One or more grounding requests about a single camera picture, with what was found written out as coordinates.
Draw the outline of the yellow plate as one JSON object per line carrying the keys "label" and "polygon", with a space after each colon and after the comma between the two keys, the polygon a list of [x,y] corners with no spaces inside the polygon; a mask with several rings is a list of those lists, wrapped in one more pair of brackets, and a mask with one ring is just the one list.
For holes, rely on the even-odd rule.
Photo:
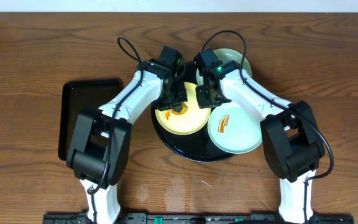
{"label": "yellow plate", "polygon": [[181,112],[173,109],[155,110],[158,123],[168,132],[177,135],[193,134],[199,131],[209,120],[210,108],[200,109],[196,99],[196,84],[185,82],[188,101],[183,102]]}

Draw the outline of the orange sponge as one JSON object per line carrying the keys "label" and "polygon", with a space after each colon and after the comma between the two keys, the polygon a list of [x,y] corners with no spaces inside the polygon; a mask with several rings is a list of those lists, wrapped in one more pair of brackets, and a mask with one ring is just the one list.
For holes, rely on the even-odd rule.
{"label": "orange sponge", "polygon": [[182,102],[181,105],[174,107],[170,112],[174,115],[183,115],[188,111],[188,106]]}

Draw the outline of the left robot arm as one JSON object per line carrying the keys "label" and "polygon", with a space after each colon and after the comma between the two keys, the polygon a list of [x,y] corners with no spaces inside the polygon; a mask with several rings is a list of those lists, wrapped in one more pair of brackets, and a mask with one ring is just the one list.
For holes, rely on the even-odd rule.
{"label": "left robot arm", "polygon": [[114,99],[79,113],[66,165],[86,191],[87,223],[117,220],[121,211],[117,183],[128,161],[132,126],[148,105],[164,111],[187,100],[177,75],[182,61],[177,49],[165,46],[159,58],[139,62],[132,81]]}

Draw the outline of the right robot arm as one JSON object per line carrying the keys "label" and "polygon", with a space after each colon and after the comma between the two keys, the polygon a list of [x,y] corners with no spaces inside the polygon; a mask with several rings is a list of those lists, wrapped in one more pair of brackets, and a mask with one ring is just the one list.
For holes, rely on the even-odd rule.
{"label": "right robot arm", "polygon": [[264,156],[280,179],[279,214],[290,223],[307,223],[313,216],[311,183],[319,161],[332,151],[319,131],[308,103],[295,104],[269,92],[243,67],[224,63],[212,49],[194,57],[203,83],[196,89],[200,108],[234,102],[260,124]]}

